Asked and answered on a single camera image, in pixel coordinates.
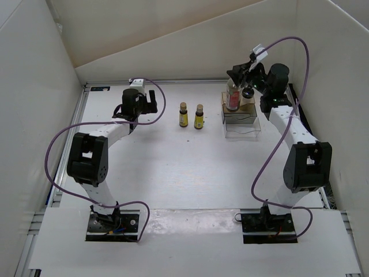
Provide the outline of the white powder jar black cap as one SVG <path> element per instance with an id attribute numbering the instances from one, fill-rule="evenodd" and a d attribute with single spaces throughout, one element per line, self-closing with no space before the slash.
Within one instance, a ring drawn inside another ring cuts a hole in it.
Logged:
<path id="1" fill-rule="evenodd" d="M 242 91 L 242 98 L 240 101 L 240 105 L 244 106 L 247 104 L 254 104 L 254 90 L 252 87 L 245 87 Z"/>

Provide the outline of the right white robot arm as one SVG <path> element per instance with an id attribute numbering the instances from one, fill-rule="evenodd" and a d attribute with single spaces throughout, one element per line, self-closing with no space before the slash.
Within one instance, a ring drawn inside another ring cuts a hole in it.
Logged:
<path id="1" fill-rule="evenodd" d="M 287 96 L 289 68 L 281 63 L 265 72 L 263 64 L 251 62 L 235 65 L 227 71 L 238 88 L 260 92 L 260 108 L 265 117 L 282 135 L 289 149 L 283 169 L 283 185 L 275 196 L 266 200 L 268 207 L 259 216 L 259 225 L 267 231 L 280 223 L 279 215 L 287 214 L 300 199 L 329 183 L 332 146 L 320 142 L 303 125 L 298 107 Z"/>

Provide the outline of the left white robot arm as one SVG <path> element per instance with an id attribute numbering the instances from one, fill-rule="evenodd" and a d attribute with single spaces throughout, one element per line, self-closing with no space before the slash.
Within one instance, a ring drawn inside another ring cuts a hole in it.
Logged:
<path id="1" fill-rule="evenodd" d="M 74 135 L 67 174 L 80 184 L 95 203 L 91 210 L 101 216 L 101 224 L 114 231 L 121 224 L 115 201 L 106 183 L 108 174 L 108 150 L 118 140 L 130 135 L 137 126 L 138 117 L 158 112 L 155 91 L 149 97 L 141 89 L 128 88 L 123 91 L 122 103 L 114 110 L 108 124 L 90 133 Z"/>

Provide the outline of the tall clear chili bottle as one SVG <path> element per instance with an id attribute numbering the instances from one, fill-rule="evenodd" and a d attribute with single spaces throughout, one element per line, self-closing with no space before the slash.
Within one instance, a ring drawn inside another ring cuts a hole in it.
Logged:
<path id="1" fill-rule="evenodd" d="M 237 111 L 240 103 L 240 90 L 230 78 L 226 86 L 225 106 L 229 111 Z"/>

